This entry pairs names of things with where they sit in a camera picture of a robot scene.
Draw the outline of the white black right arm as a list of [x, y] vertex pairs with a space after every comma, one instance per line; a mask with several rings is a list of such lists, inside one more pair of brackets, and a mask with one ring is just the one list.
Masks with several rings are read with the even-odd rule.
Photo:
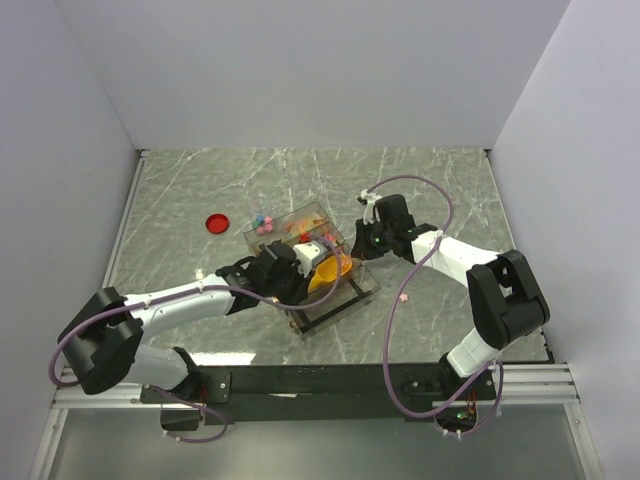
[[391, 252], [468, 290], [474, 327], [441, 360], [439, 387], [447, 397], [464, 397], [482, 365], [550, 320], [546, 299], [521, 252], [480, 249], [433, 225], [418, 225], [400, 194], [382, 197], [364, 190], [358, 201], [364, 214], [356, 221], [354, 258], [374, 260]]

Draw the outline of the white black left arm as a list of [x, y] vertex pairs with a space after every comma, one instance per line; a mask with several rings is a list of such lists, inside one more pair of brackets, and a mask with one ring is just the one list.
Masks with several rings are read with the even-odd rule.
[[324, 249], [314, 242], [289, 246], [275, 241], [258, 255], [192, 283], [147, 294], [96, 292], [58, 338], [61, 353], [88, 395], [124, 380], [164, 388], [176, 401], [200, 388], [191, 358], [178, 348], [159, 350], [146, 341], [192, 321], [230, 316], [259, 303], [298, 306], [308, 295]]

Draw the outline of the yellow plastic scoop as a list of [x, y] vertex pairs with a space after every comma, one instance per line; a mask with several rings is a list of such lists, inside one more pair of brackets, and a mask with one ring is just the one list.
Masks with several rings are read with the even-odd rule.
[[353, 261], [350, 256], [340, 253], [338, 257], [331, 256], [318, 265], [308, 286], [312, 293], [321, 287], [334, 283], [338, 277], [345, 276], [351, 271]]

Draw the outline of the clear candy drawer box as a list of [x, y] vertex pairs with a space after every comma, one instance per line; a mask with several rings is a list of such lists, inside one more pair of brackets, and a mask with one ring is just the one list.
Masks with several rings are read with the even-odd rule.
[[279, 241], [300, 255], [300, 269], [309, 281], [304, 310], [290, 311], [290, 325], [304, 340], [371, 303], [380, 286], [317, 202], [277, 218], [266, 208], [254, 213], [244, 233], [250, 251], [258, 255]]

